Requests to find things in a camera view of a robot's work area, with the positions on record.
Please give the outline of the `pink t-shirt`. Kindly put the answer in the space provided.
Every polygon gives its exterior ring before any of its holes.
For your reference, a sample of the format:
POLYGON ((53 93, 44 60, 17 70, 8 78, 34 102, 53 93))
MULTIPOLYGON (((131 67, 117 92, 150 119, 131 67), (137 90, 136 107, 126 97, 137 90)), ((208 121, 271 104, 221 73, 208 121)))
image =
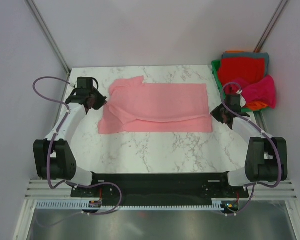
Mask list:
POLYGON ((211 133, 204 83, 145 83, 143 76, 117 79, 98 123, 101 135, 117 133, 211 133))

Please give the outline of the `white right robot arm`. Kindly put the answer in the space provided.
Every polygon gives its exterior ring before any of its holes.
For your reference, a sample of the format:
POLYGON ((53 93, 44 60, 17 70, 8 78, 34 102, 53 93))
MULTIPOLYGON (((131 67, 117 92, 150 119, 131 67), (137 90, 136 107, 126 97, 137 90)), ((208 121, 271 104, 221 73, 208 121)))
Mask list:
POLYGON ((237 187, 255 184, 275 188, 288 178, 287 142, 284 138, 268 134, 247 113, 232 113, 223 104, 210 114, 248 144, 244 167, 230 171, 227 179, 219 184, 223 196, 232 196, 237 187))

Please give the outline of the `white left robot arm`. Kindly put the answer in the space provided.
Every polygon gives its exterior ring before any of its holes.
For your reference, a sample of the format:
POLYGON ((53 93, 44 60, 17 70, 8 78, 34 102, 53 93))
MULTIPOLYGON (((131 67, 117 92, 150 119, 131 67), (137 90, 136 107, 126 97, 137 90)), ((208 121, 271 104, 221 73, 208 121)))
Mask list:
POLYGON ((47 180, 51 189, 56 189, 62 183, 78 185, 89 197, 96 196, 100 185, 93 180, 93 173, 77 165, 71 150, 71 141, 79 124, 90 110, 99 110, 106 103, 97 88, 79 89, 72 91, 65 102, 43 96, 45 100, 65 106, 65 112, 42 140, 33 144, 33 152, 37 174, 47 180))

